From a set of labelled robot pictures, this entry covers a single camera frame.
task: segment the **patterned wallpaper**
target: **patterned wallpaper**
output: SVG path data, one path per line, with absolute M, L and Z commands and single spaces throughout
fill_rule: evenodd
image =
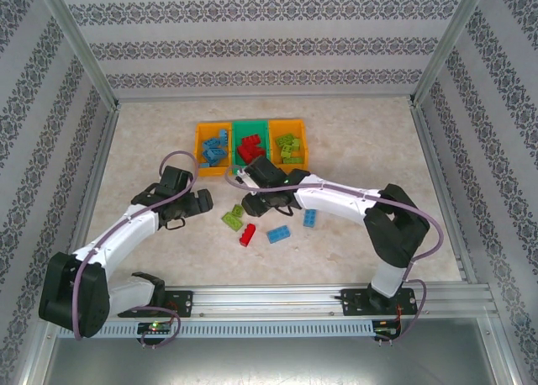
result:
M 473 266 L 538 383 L 538 0 L 481 0 L 423 103 Z
M 0 0 L 0 384 L 18 375 L 49 257 L 67 252 L 108 111 L 43 0 Z
M 119 99 L 410 94 L 460 0 L 66 0 Z

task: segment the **yellow bin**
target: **yellow bin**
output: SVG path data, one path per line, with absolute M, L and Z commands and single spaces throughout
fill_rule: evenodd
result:
M 196 126 L 196 136 L 194 139 L 194 156 L 200 163 L 207 162 L 203 158 L 203 142 L 214 137 L 219 137 L 221 129 L 228 131 L 228 155 L 223 158 L 217 166 L 209 168 L 200 168 L 201 177 L 221 177 L 224 175 L 226 168 L 232 163 L 232 123 L 216 122 L 216 123 L 198 123 Z
M 286 173 L 292 171 L 292 169 L 304 169 L 308 170 L 309 167 L 309 146 L 306 142 L 306 132 L 304 130 L 304 123 L 300 119 L 277 119 L 268 120 L 269 126 L 269 139 L 271 140 L 271 161 L 273 164 L 281 168 Z M 293 137 L 301 139 L 301 147 L 299 151 L 294 151 L 292 157 L 300 156 L 303 158 L 302 164 L 284 164 L 280 152 L 282 148 L 277 145 L 277 137 L 286 134 L 293 134 Z

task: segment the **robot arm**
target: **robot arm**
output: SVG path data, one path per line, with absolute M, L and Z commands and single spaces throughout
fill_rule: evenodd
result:
M 82 273 L 78 294 L 81 300 L 78 305 L 81 335 L 95 335 L 109 315 L 138 306 L 163 306 L 165 286 L 157 277 L 137 272 L 126 282 L 114 287 L 109 287 L 108 281 L 119 264 L 142 240 L 162 227 L 181 228 L 186 218 L 213 208 L 211 194 L 203 189 L 198 191 L 198 196 L 188 192 L 171 203 L 130 218 L 134 213 L 178 194 L 192 179 L 190 172 L 167 166 L 159 183 L 153 183 L 131 200 L 131 205 L 119 219 L 128 219 L 129 222 L 105 240 Z M 169 228 L 168 224 L 173 220 L 181 221 L 182 225 Z M 50 259 L 40 300 L 39 314 L 42 319 L 72 330 L 72 289 L 76 273 L 87 254 L 111 229 L 71 255 L 57 253 Z
M 370 198 L 384 198 L 416 208 L 404 190 L 396 185 L 389 184 L 383 190 L 360 189 L 329 182 L 298 169 L 287 175 L 262 156 L 239 174 L 238 181 L 262 188 L 321 185 L 281 192 L 250 192 L 242 202 L 249 215 L 260 217 L 271 208 L 284 213 L 282 207 L 288 207 L 284 214 L 291 215 L 291 208 L 306 208 L 326 211 L 365 225 L 374 250 L 382 260 L 369 286 L 370 302 L 378 309 L 390 304 L 402 285 L 411 258 L 430 229 L 428 221 L 417 214 L 357 196 L 357 193 L 365 193 Z

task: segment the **orange bin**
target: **orange bin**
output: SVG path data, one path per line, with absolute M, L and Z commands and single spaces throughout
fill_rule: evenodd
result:
M 228 155 L 223 158 L 217 166 L 209 168 L 200 168 L 201 177 L 221 177 L 224 175 L 226 168 L 232 163 L 232 123 L 216 122 L 216 123 L 198 123 L 196 126 L 196 136 L 194 139 L 194 156 L 198 162 L 207 162 L 203 158 L 203 142 L 214 137 L 219 137 L 221 129 L 228 131 Z
M 269 139 L 271 140 L 271 161 L 277 167 L 281 168 L 286 173 L 292 171 L 292 169 L 304 169 L 309 167 L 309 146 L 306 142 L 306 132 L 304 130 L 304 123 L 300 119 L 277 119 L 268 120 L 269 126 Z M 282 148 L 277 145 L 276 139 L 281 135 L 293 134 L 293 137 L 301 140 L 301 147 L 299 151 L 294 151 L 292 157 L 300 156 L 303 158 L 302 164 L 284 164 L 280 152 Z

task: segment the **marble surface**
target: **marble surface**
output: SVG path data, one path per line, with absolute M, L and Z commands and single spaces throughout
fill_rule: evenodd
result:
M 233 119 L 302 119 L 309 144 L 309 170 L 325 179 L 363 188 L 395 183 L 417 206 L 442 220 L 439 204 L 405 98 L 252 99 L 127 103 L 122 106 L 106 165 L 89 240 L 113 224 L 130 199 L 153 182 L 173 150 L 193 150 L 196 124 Z M 188 158 L 170 164 L 192 169 Z M 161 229 L 120 265 L 113 281 L 131 272 L 161 277 L 167 285 L 329 284 L 369 282 L 379 261 L 366 228 L 318 213 L 314 229 L 303 227 L 303 210 L 285 217 L 272 210 L 256 225 L 247 248 L 220 218 L 245 195 L 222 177 L 200 178 L 214 209 L 176 231 Z M 270 245 L 269 229 L 287 224 L 291 238 Z M 435 242 L 430 230 L 419 252 Z M 411 277 L 461 280 L 449 240 L 414 267 Z

